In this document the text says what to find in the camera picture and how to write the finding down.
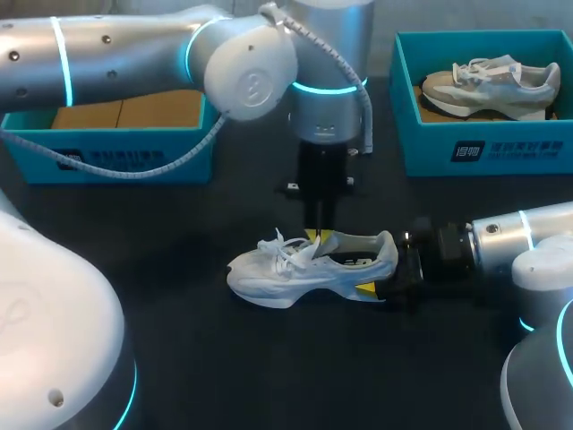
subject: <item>glowing blue light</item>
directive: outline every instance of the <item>glowing blue light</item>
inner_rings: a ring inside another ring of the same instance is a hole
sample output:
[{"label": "glowing blue light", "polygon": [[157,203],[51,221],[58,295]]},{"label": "glowing blue light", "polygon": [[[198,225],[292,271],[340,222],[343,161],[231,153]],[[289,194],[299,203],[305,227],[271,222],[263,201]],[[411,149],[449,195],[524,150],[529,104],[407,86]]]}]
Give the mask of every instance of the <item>glowing blue light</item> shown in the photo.
[{"label": "glowing blue light", "polygon": [[203,30],[205,30],[207,27],[209,27],[211,24],[214,24],[215,22],[219,22],[219,21],[223,21],[223,20],[228,20],[229,18],[223,18],[223,17],[219,17],[219,18],[214,18],[211,21],[207,21],[205,22],[203,25],[201,25],[192,35],[191,35],[191,39],[189,39],[189,45],[187,45],[187,49],[185,50],[185,70],[187,71],[187,77],[189,78],[189,81],[191,81],[191,83],[193,82],[193,79],[191,77],[191,69],[189,68],[189,54],[191,53],[191,45],[193,44],[193,42],[197,39],[197,36],[199,36],[199,33],[201,33]]},{"label": "glowing blue light", "polygon": [[60,61],[62,62],[62,72],[64,73],[64,86],[65,86],[65,105],[67,107],[73,106],[73,93],[72,93],[72,75],[70,74],[70,64],[68,63],[68,54],[65,50],[65,39],[60,27],[60,21],[55,17],[50,17],[54,34],[56,35],[57,48],[60,51]]},{"label": "glowing blue light", "polygon": [[519,211],[519,217],[521,218],[523,229],[526,232],[526,239],[527,239],[527,244],[529,245],[529,249],[534,249],[534,240],[531,237],[531,227],[529,226],[529,220],[527,219],[527,215],[525,212]]},{"label": "glowing blue light", "polygon": [[519,318],[519,323],[520,323],[521,326],[522,326],[524,329],[526,329],[527,331],[533,331],[533,330],[534,330],[533,327],[529,327],[527,324],[525,324],[521,318]]},{"label": "glowing blue light", "polygon": [[[362,85],[366,86],[367,82],[368,78],[364,79]],[[298,82],[294,82],[293,87],[295,87],[297,90],[300,91],[310,92],[311,94],[320,94],[322,96],[338,96],[340,94],[350,94],[351,92],[355,92],[358,90],[356,87],[341,88],[339,90],[321,90],[319,88],[307,87],[306,85],[302,85],[301,83]]]},{"label": "glowing blue light", "polygon": [[137,391],[137,365],[135,363],[133,363],[133,368],[135,369],[135,371],[134,371],[135,376],[133,377],[132,395],[129,398],[129,402],[127,403],[127,407],[125,407],[124,414],[122,415],[121,418],[119,418],[119,421],[117,421],[117,424],[115,425],[114,430],[119,430],[119,427],[122,426],[125,419],[127,418],[127,415],[129,414],[130,409],[132,408],[133,399],[135,399],[135,392]]},{"label": "glowing blue light", "polygon": [[567,357],[565,357],[565,348],[563,347],[563,318],[565,317],[565,313],[567,312],[567,308],[573,302],[571,300],[569,303],[565,305],[561,314],[559,315],[559,320],[557,320],[557,350],[559,351],[559,358],[561,360],[561,365],[563,366],[563,370],[567,375],[567,379],[569,379],[569,383],[573,387],[573,372],[571,372],[571,368],[569,367],[569,363],[567,361]]}]

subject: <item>gray sneaker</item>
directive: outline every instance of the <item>gray sneaker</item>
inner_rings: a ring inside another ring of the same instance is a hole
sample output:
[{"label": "gray sneaker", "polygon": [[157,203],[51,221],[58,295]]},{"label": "gray sneaker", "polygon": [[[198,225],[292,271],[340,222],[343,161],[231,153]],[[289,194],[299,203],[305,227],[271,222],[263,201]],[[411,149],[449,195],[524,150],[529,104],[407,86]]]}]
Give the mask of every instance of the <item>gray sneaker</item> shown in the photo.
[{"label": "gray sneaker", "polygon": [[528,67],[511,56],[476,58],[453,64],[452,72],[430,74],[423,95],[453,116],[468,117],[480,110],[496,110],[518,121],[543,121],[557,98],[561,72],[556,63]]}]

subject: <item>shoe box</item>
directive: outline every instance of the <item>shoe box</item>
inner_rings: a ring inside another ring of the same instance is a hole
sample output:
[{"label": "shoe box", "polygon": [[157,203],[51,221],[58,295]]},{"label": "shoe box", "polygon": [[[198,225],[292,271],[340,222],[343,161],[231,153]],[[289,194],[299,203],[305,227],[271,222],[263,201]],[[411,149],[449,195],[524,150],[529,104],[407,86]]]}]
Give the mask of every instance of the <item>shoe box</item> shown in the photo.
[{"label": "shoe box", "polygon": [[[135,172],[175,161],[201,141],[216,119],[216,110],[202,93],[178,90],[110,103],[12,113],[4,117],[2,127],[70,158]],[[69,168],[13,143],[5,144],[29,184],[125,181]],[[211,177],[212,147],[165,175],[138,183],[206,184]]]},{"label": "shoe box", "polygon": [[[560,94],[547,120],[512,121],[492,111],[458,119],[424,101],[428,74],[505,55],[523,65],[560,65]],[[573,173],[573,45],[560,30],[398,33],[389,91],[409,176]]]}]

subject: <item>shoe sole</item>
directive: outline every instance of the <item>shoe sole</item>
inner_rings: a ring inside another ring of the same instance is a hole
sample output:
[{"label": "shoe sole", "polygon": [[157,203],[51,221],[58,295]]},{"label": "shoe sole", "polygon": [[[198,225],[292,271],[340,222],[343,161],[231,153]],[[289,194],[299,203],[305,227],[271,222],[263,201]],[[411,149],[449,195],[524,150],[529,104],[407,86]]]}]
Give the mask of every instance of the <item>shoe sole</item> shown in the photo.
[{"label": "shoe sole", "polygon": [[457,116],[459,118],[467,118],[477,112],[482,110],[495,110],[497,112],[502,113],[503,115],[515,119],[516,121],[545,121],[546,119],[546,111],[545,109],[531,109],[527,107],[515,107],[515,106],[455,106],[450,105],[449,103],[444,103],[443,101],[439,101],[437,99],[433,99],[432,97],[428,96],[427,94],[423,94],[426,99],[432,103],[435,107],[440,110],[443,110],[447,114]]},{"label": "shoe sole", "polygon": [[338,294],[339,296],[345,298],[346,300],[353,300],[355,302],[366,302],[366,303],[384,303],[386,300],[379,300],[373,297],[367,297],[359,294],[356,291],[355,286],[343,286],[337,285],[332,287],[320,287],[320,288],[308,288],[306,290],[299,290],[299,291],[292,291],[285,289],[286,293],[290,293],[289,295],[281,296],[280,294],[276,294],[274,297],[268,298],[261,298],[261,297],[250,297],[245,294],[239,293],[236,289],[233,288],[232,285],[229,285],[231,290],[242,300],[247,302],[253,303],[254,305],[263,306],[263,307],[270,307],[273,309],[288,309],[292,305],[294,305],[299,298],[304,296],[305,294],[314,291],[315,289],[329,289],[330,291]]}]

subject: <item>shoe tongue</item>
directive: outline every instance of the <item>shoe tongue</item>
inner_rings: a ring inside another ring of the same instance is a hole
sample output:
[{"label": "shoe tongue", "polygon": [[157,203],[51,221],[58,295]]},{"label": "shoe tongue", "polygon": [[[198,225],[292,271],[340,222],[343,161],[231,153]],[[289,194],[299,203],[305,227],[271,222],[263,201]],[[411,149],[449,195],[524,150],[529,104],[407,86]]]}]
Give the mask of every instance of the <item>shoe tongue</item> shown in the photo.
[{"label": "shoe tongue", "polygon": [[312,245],[308,245],[298,251],[295,255],[293,255],[293,258],[295,258],[298,262],[308,262],[313,258],[330,254],[337,248],[338,240],[334,235],[330,235],[323,244],[321,244],[321,238],[316,236]]},{"label": "shoe tongue", "polygon": [[482,61],[479,65],[481,67],[502,67],[504,65],[514,65],[517,63],[511,56],[500,56],[498,58],[492,58],[491,60]]},{"label": "shoe tongue", "polygon": [[293,258],[298,262],[308,262],[314,258],[316,255],[316,250],[321,245],[321,238],[316,236],[314,242],[311,245],[305,246],[304,248],[300,249],[296,254],[293,255]]},{"label": "shoe tongue", "polygon": [[521,82],[521,74],[522,74],[522,67],[520,63],[513,63],[508,65],[501,65],[499,67],[494,67],[492,69],[487,69],[487,74],[490,76],[495,76],[498,74],[506,74],[511,73],[513,79],[516,80],[517,83]]}]

